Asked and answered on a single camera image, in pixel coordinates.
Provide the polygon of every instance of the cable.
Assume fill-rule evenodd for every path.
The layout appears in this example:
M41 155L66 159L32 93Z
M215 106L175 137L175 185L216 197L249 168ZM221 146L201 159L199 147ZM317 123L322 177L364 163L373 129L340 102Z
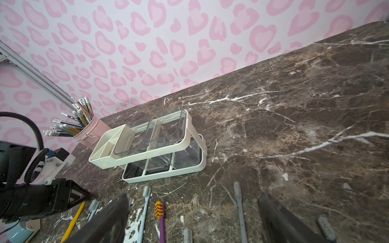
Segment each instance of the cable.
M31 127L32 131L35 134L35 137L37 138L38 150L40 151L40 150L45 148L45 146L43 145L42 134L40 133L39 128L28 117L25 117L25 116L18 114L18 113L6 112L6 111L0 111L0 117L12 117L12 118L16 118L16 119L19 119L19 120L27 123L27 125L29 125Z
M32 163L30 164L30 166L28 167L27 171L26 171L26 174L25 174L25 177L24 177L24 181L25 183L27 184L30 184L31 182L33 182L32 180L32 175L34 173L34 170L36 169L36 167L38 166L39 162L41 161L45 161L46 159L46 154L50 151L50 149L45 149L44 145L43 145L43 138L42 138L42 134L40 133L40 130L39 128L37 127L37 125L31 121L31 119L29 119L28 117L25 117L21 114L18 114L18 113L14 113L14 112L5 112L5 111L1 111L0 112L0 117L12 117L12 118L16 118L16 119L19 119L25 123L27 123L27 125L29 125L32 129L32 131L34 132L35 134L35 137L37 138L37 143L38 143L38 150L41 151L38 156L36 156L36 158L32 161ZM10 163L13 162L13 163L18 163L18 161L15 161L15 160L12 160L10 161Z
M25 174L25 183L27 184L30 184L31 182L33 182L34 180L32 180L32 175L37 167L37 165L39 164L39 162L41 161L45 161L46 159L46 154L50 151L50 149L48 148L45 148L44 150L42 150L37 156L36 158L31 162L30 166L28 167L27 171L26 171L26 174Z
M17 222L14 226L12 226L12 227L10 227L10 228L4 230L3 232L1 232L0 235L4 234L4 233L7 232L8 230L10 230L10 229L12 229L13 227L17 226L19 222L20 222L20 219L18 220L18 222Z

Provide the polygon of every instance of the gray toothbrush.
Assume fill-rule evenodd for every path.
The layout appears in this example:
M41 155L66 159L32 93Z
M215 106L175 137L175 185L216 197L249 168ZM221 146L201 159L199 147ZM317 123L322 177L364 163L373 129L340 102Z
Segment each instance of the gray toothbrush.
M246 227L244 225L243 206L242 206L242 192L240 190L239 182L234 182L235 198L238 203L240 234L242 236L242 243L247 243Z
M145 185L145 187L143 188L143 197L145 198L145 206L143 207L142 218L140 220L140 228L139 228L137 243L142 243L143 229L145 227L145 221L146 221L147 205L149 203L150 196L151 196L151 188Z

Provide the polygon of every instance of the wall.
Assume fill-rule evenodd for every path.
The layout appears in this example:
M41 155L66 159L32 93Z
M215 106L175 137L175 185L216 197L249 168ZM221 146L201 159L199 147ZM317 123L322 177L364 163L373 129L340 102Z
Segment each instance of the wall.
M0 64L0 87L0 111L27 116L41 132L50 129L53 119L69 119L61 115L61 112L69 113L65 106L28 80L18 69L5 63ZM14 118L0 117L0 140L35 148L38 146L31 128ZM43 141L45 147L52 150L63 147L72 152L77 145L71 138L43 136Z
M389 0L3 0L0 39L96 114L385 18Z

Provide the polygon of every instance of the yellow and red toothbrush bristles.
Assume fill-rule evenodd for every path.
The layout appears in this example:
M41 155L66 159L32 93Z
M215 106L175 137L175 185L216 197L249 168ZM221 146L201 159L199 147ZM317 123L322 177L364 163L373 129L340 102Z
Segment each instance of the yellow and red toothbrush bristles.
M155 217L160 219L163 216L163 205L160 201L155 204Z

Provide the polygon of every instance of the pencil holder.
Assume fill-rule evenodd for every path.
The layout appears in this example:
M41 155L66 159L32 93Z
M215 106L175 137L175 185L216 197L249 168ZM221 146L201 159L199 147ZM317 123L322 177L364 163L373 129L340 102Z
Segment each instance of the pencil holder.
M111 128L95 115L79 134L73 136L73 139L93 150L102 135L108 130Z

